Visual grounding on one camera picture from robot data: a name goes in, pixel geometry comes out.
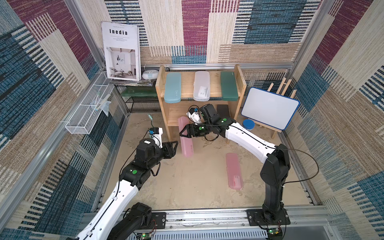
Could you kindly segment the dark green pencil case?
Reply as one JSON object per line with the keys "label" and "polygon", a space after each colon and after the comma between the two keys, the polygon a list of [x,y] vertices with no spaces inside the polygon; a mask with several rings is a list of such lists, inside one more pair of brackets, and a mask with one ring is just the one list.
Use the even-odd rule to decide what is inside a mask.
{"label": "dark green pencil case", "polygon": [[234,72],[221,72],[221,91],[223,101],[237,101],[238,90]]}

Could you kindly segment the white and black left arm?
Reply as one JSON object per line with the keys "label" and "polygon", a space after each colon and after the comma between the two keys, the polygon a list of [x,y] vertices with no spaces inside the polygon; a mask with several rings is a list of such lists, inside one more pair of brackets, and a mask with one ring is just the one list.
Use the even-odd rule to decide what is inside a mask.
{"label": "white and black left arm", "polygon": [[118,219],[128,203],[142,188],[150,176],[156,176],[152,168],[161,160],[176,155],[177,141],[162,143],[159,147],[153,139],[142,139],[134,150],[135,157],[125,166],[107,201],[90,223],[75,237],[76,240],[125,240],[135,230],[148,227],[152,221],[152,208],[137,203],[120,222]]}

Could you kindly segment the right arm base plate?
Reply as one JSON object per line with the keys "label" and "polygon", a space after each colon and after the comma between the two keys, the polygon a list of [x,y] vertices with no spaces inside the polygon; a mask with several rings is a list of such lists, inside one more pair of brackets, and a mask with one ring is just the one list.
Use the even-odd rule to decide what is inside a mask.
{"label": "right arm base plate", "polygon": [[250,226],[267,227],[291,224],[286,209],[278,210],[276,213],[264,211],[263,209],[248,209],[246,214]]}

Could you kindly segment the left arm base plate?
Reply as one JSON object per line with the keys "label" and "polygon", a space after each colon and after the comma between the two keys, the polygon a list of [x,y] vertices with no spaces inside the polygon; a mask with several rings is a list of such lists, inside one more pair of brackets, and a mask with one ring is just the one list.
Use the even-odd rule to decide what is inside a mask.
{"label": "left arm base plate", "polygon": [[147,230],[152,229],[165,229],[167,223],[167,213],[166,212],[152,212],[150,224],[146,227]]}

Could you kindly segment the pink pencil case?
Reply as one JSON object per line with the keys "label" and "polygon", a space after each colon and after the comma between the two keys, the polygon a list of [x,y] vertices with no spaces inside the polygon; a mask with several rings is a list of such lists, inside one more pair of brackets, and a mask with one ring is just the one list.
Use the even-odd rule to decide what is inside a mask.
{"label": "pink pencil case", "polygon": [[[189,119],[185,116],[178,118],[179,133],[181,130],[189,124]],[[193,140],[192,138],[180,137],[182,153],[186,158],[190,158],[194,155]]]}
{"label": "pink pencil case", "polygon": [[226,154],[227,173],[229,188],[240,190],[243,188],[243,178],[238,155],[235,153]]}

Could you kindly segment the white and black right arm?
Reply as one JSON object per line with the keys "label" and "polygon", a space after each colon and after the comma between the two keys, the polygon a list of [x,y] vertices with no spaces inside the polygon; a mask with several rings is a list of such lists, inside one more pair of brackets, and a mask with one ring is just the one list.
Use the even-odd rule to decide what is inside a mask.
{"label": "white and black right arm", "polygon": [[264,141],[235,119],[220,116],[212,104],[190,106],[187,117],[191,124],[180,130],[180,137],[206,137],[214,133],[243,147],[263,164],[260,176],[266,187],[265,200],[261,213],[255,213],[252,219],[265,225],[290,224],[283,203],[284,186],[291,169],[288,148]]}

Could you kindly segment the black pencil case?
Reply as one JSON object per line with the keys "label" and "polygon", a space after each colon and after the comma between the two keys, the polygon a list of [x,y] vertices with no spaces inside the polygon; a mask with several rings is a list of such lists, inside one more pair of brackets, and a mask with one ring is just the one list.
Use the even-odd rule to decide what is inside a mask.
{"label": "black pencil case", "polygon": [[222,119],[231,117],[228,105],[217,105],[217,113]]}

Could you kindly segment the translucent white pencil case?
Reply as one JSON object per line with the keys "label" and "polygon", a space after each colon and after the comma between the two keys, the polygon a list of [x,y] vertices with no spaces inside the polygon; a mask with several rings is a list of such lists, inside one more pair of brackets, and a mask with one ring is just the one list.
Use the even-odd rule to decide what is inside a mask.
{"label": "translucent white pencil case", "polygon": [[210,73],[207,71],[195,72],[193,99],[206,102],[210,99]]}

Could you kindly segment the light teal pencil case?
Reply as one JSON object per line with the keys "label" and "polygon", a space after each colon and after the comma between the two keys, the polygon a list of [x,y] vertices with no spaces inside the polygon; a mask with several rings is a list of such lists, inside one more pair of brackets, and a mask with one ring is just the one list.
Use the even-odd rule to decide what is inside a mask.
{"label": "light teal pencil case", "polygon": [[178,72],[168,73],[165,83],[164,100],[168,104],[176,104],[181,101],[182,75]]}

